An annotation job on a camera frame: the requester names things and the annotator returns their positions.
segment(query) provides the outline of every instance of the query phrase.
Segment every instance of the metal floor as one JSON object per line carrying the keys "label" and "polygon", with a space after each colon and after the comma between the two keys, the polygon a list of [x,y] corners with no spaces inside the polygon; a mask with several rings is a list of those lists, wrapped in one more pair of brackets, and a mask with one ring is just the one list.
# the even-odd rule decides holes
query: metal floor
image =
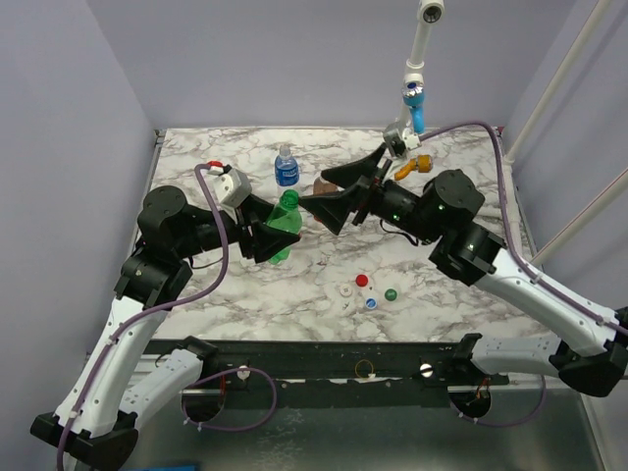
{"label": "metal floor", "polygon": [[[538,391],[494,391],[487,420],[526,415]],[[226,411],[244,425],[261,411]],[[475,426],[449,409],[280,409],[252,432],[199,433],[173,401],[141,431],[125,469],[194,464],[199,471],[603,470],[579,394],[549,391],[542,413],[510,429]]]}

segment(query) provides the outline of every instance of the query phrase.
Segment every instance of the clear plastic bottle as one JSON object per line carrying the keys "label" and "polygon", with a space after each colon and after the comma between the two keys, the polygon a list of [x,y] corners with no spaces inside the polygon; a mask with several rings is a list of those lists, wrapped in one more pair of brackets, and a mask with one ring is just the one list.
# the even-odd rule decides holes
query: clear plastic bottle
{"label": "clear plastic bottle", "polygon": [[279,186],[279,195],[284,194],[287,189],[298,192],[298,163],[287,144],[282,144],[275,159],[275,180]]}

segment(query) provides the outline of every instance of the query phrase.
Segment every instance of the white marble tabletop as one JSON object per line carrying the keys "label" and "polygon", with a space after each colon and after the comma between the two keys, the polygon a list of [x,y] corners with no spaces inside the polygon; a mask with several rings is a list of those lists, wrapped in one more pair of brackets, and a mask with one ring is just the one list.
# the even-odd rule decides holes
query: white marble tabletop
{"label": "white marble tabletop", "polygon": [[[366,156],[382,142],[380,131],[340,129],[170,130],[157,164],[153,187],[174,184],[191,204],[207,207],[193,176],[194,165],[220,160],[245,171],[258,196],[278,196],[273,162],[281,143],[289,143],[301,171],[301,190],[311,194],[320,171]],[[497,207],[495,157],[484,131],[459,131],[424,145],[434,159],[431,174],[413,173],[402,183],[419,191],[444,169],[462,169]],[[499,220],[480,221],[502,235]],[[302,239],[280,266],[255,265],[230,247],[226,279],[206,299],[175,309],[156,338],[225,340],[460,340],[470,332],[522,337],[544,328],[517,309],[460,282],[448,279],[428,260],[434,246],[411,246],[400,235],[382,232],[367,218],[359,228],[347,223],[330,234],[304,213]],[[216,260],[220,250],[199,255],[197,265]],[[207,287],[218,265],[194,272],[183,295]],[[359,288],[358,274],[372,284]],[[349,284],[353,295],[342,297]],[[386,301],[387,288],[398,298]],[[378,307],[369,310],[366,297]]]}

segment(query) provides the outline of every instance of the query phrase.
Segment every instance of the water bottle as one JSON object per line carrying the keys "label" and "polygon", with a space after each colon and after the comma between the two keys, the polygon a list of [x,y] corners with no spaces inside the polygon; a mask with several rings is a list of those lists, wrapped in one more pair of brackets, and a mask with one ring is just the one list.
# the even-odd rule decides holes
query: water bottle
{"label": "water bottle", "polygon": [[290,146],[282,144],[279,148],[279,155],[275,159],[275,180],[279,186],[279,195],[284,194],[287,189],[298,192],[298,177],[298,164]]}
{"label": "water bottle", "polygon": [[[287,189],[275,205],[270,216],[266,220],[269,228],[281,229],[287,233],[298,234],[303,226],[301,213],[298,212],[298,193],[293,189]],[[269,261],[277,265],[282,260],[286,260],[290,255],[290,247],[280,250]]]}

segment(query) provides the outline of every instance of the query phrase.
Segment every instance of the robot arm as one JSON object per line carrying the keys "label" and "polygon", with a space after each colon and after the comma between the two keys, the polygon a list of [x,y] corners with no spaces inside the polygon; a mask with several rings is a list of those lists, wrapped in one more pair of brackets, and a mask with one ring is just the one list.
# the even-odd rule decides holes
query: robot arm
{"label": "robot arm", "polygon": [[[218,177],[215,191],[224,208],[218,217],[228,242],[237,242],[243,257],[260,263],[299,240],[298,235],[263,224],[273,205],[251,194],[241,172],[228,168]],[[215,348],[205,342],[186,340],[160,368],[127,390],[137,362],[168,312],[157,311],[119,334],[116,331],[137,313],[176,300],[191,278],[185,259],[221,246],[214,215],[187,204],[183,192],[174,186],[150,191],[137,223],[141,238],[122,267],[116,299],[82,374],[59,407],[37,416],[31,426],[38,438],[54,446],[64,442],[65,451],[97,469],[119,469],[131,454],[141,426],[198,380],[215,354]],[[107,354],[99,360],[105,350]],[[90,387],[81,410],[74,412],[87,383]],[[62,441],[64,429],[69,430]]]}
{"label": "robot arm", "polygon": [[473,339],[470,357],[480,370],[556,376],[581,393],[608,395],[628,365],[626,309],[595,304],[529,264],[522,270],[499,236],[473,222],[485,198],[462,171],[440,173],[421,196],[386,180],[392,161],[379,167],[386,148],[324,171],[344,190],[299,204],[334,234],[351,213],[354,225],[371,214],[423,244],[436,242],[430,261],[441,272],[501,297],[554,332],[531,340]]}
{"label": "robot arm", "polygon": [[422,0],[417,11],[417,28],[412,43],[412,52],[405,62],[402,105],[399,117],[384,130],[384,142],[392,157],[407,159],[418,154],[421,145],[419,134],[425,130],[423,102],[425,100],[425,52],[432,27],[445,16],[443,0]]}

